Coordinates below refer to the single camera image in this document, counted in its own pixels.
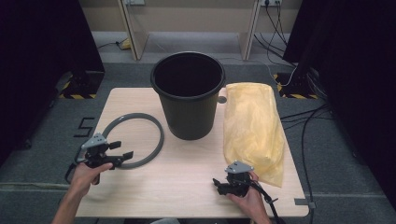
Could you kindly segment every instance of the gray carpet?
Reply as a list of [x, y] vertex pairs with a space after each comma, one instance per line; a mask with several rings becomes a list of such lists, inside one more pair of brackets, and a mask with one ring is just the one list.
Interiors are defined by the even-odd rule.
[[[153, 64], [105, 63], [106, 75], [97, 96], [92, 100], [58, 99], [35, 130], [32, 148], [13, 151], [0, 168], [0, 223], [49, 223], [65, 193], [64, 174], [78, 147], [87, 139], [74, 137], [93, 129], [106, 98], [116, 87], [150, 87]], [[251, 81], [276, 85], [264, 65], [224, 65], [227, 83]], [[272, 73], [290, 71], [286, 66], [271, 66]], [[68, 79], [64, 76], [59, 89]], [[322, 100], [286, 99], [276, 95], [280, 117], [324, 104]], [[290, 150], [302, 181], [305, 195], [308, 186], [302, 163], [302, 120], [283, 122]], [[352, 156], [343, 134], [326, 110], [320, 119], [306, 127], [305, 161], [317, 204], [314, 223], [395, 223], [396, 212], [377, 185], [368, 167]], [[46, 188], [4, 183], [46, 183]], [[309, 223], [310, 216], [284, 218], [287, 223]], [[95, 218], [77, 218], [76, 223], [95, 223]], [[123, 223], [123, 219], [100, 219], [98, 223]]]

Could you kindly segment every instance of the power outlet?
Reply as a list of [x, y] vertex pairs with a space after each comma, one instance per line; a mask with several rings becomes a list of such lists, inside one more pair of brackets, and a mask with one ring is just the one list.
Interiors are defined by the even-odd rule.
[[[268, 0], [268, 7], [277, 7], [282, 5], [282, 0]], [[262, 0], [262, 7], [265, 7], [265, 0]]]

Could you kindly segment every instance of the black bucket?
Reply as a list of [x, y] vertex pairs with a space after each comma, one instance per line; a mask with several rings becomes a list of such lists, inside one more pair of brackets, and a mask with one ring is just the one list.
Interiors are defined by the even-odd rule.
[[160, 60], [150, 81], [172, 134], [196, 140], [210, 132], [225, 82], [221, 63], [202, 53], [180, 52]]

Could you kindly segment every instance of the person's left hand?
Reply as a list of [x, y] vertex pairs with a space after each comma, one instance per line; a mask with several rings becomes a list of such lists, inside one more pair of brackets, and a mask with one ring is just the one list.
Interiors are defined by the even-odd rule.
[[73, 174], [70, 189], [75, 190], [81, 197], [85, 196], [90, 190], [91, 184], [95, 185], [98, 182], [99, 174], [112, 166], [113, 164], [110, 162], [96, 168], [90, 168], [84, 162], [79, 163]]

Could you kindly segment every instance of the black partition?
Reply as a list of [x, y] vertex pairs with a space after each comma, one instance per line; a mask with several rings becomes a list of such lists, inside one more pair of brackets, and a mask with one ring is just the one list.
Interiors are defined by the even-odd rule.
[[393, 0], [304, 0], [284, 59], [303, 65], [297, 76], [319, 71], [351, 148], [396, 209], [395, 9]]
[[78, 0], [0, 1], [0, 164], [24, 147], [68, 71], [104, 67]]

